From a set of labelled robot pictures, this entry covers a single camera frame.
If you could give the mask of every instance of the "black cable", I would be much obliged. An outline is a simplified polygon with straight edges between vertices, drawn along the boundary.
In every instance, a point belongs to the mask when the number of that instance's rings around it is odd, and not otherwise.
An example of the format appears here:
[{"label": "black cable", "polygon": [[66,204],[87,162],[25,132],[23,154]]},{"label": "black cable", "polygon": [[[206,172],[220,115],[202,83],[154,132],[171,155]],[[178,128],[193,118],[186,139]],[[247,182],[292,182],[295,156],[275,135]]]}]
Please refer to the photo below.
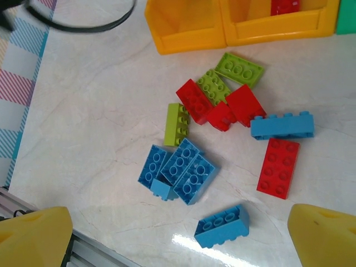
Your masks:
[{"label": "black cable", "polygon": [[44,15],[40,14],[39,11],[37,11],[31,5],[31,0],[25,0],[23,3],[27,12],[30,13],[34,18],[59,31],[71,32],[71,33],[99,33],[99,32],[109,31],[123,24],[125,20],[127,20],[130,17],[130,15],[133,13],[136,6],[136,1],[137,0],[132,1],[132,7],[130,8],[130,10],[118,20],[96,27],[72,27],[69,25],[60,24],[59,22],[54,22],[49,18],[46,18]]}]

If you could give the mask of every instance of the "yellow plastic bin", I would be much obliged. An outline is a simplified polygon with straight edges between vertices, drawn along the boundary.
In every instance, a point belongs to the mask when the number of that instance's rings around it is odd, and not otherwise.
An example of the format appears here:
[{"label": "yellow plastic bin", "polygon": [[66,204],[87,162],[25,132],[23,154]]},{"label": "yellow plastic bin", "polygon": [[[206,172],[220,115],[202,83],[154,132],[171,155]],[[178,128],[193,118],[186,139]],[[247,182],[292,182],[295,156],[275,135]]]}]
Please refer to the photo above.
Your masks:
[{"label": "yellow plastic bin", "polygon": [[340,0],[300,0],[300,11],[271,16],[271,0],[220,0],[229,46],[323,37],[335,32]]},{"label": "yellow plastic bin", "polygon": [[340,0],[300,0],[271,16],[271,0],[148,0],[145,16],[160,54],[223,48],[335,32]]},{"label": "yellow plastic bin", "polygon": [[219,0],[148,0],[145,16],[162,55],[226,47]]}]

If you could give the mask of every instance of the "table surface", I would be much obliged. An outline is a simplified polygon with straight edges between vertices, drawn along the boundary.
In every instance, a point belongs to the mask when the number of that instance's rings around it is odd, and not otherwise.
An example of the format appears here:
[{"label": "table surface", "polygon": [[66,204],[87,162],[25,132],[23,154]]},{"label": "table surface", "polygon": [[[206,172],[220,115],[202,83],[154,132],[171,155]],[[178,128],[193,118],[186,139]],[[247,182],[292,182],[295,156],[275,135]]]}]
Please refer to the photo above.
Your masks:
[{"label": "table surface", "polygon": [[[55,19],[95,24],[128,7],[101,2],[58,1]],[[355,214],[356,34],[160,56],[144,7],[107,33],[50,33],[10,192],[38,208],[68,207],[77,230],[143,266],[300,266],[286,224],[293,204]],[[192,123],[190,138],[221,171],[195,205],[163,202],[137,179],[151,145],[163,143],[167,105],[225,51],[262,64],[254,93],[266,112],[309,110],[315,137],[298,140],[281,200],[256,191],[267,141],[237,123],[228,132]],[[201,249],[198,220],[237,204],[250,235]]]}]

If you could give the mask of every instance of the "stack of blue bricks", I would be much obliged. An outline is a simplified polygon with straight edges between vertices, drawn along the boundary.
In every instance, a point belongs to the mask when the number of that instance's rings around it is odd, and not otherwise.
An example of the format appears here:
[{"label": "stack of blue bricks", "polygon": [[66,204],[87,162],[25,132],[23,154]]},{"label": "stack of blue bricks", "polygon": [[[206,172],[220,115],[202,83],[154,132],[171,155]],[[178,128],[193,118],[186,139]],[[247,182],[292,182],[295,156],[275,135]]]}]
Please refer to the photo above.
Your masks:
[{"label": "stack of blue bricks", "polygon": [[164,201],[180,197],[194,204],[219,172],[204,154],[187,138],[173,154],[153,145],[139,182]]},{"label": "stack of blue bricks", "polygon": [[[187,138],[173,154],[152,145],[139,182],[164,201],[180,197],[185,204],[194,204],[219,172],[204,154]],[[211,248],[248,234],[249,214],[238,205],[200,220],[194,237],[202,248]]]}]

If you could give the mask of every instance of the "green 2x2 brick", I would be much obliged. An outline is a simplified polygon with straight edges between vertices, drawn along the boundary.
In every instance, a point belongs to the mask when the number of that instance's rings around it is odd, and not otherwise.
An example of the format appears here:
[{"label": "green 2x2 brick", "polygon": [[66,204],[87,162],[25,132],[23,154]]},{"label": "green 2x2 brick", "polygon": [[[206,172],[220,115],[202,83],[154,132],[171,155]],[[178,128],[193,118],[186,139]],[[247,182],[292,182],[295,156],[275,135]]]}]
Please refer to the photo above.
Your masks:
[{"label": "green 2x2 brick", "polygon": [[253,88],[261,78],[264,68],[230,53],[225,53],[215,71],[226,78]]},{"label": "green 2x2 brick", "polygon": [[189,134],[190,117],[185,107],[179,103],[168,105],[165,146],[179,146]]},{"label": "green 2x2 brick", "polygon": [[224,84],[214,70],[208,70],[197,82],[200,89],[216,106],[220,101],[226,103],[225,97],[231,94],[230,89]]}]

